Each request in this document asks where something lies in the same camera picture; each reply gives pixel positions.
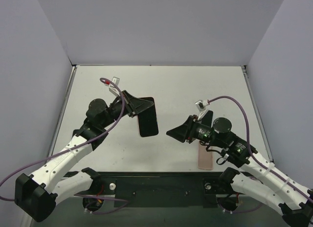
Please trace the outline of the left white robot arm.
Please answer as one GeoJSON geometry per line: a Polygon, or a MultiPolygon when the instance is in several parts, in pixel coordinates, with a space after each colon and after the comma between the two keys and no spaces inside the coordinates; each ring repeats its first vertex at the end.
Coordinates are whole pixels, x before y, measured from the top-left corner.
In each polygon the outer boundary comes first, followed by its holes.
{"type": "Polygon", "coordinates": [[[30,175],[22,173],[15,181],[14,202],[36,222],[45,220],[57,204],[82,191],[99,191],[100,175],[90,168],[71,177],[63,176],[82,158],[93,152],[107,137],[106,127],[116,125],[121,117],[140,117],[154,108],[151,97],[134,97],[122,91],[109,105],[100,98],[89,103],[86,119],[67,146],[30,175]]]}

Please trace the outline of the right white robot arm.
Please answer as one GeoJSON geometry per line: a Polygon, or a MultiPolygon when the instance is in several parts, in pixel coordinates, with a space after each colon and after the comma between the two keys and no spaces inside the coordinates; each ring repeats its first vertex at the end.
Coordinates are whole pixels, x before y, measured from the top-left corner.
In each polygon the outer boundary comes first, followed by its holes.
{"type": "Polygon", "coordinates": [[[313,191],[277,169],[245,140],[235,135],[224,117],[212,120],[212,112],[199,120],[191,115],[180,126],[167,131],[179,142],[194,140],[221,149],[221,157],[235,165],[219,179],[223,192],[231,190],[248,195],[277,211],[290,227],[313,225],[313,191]]]}

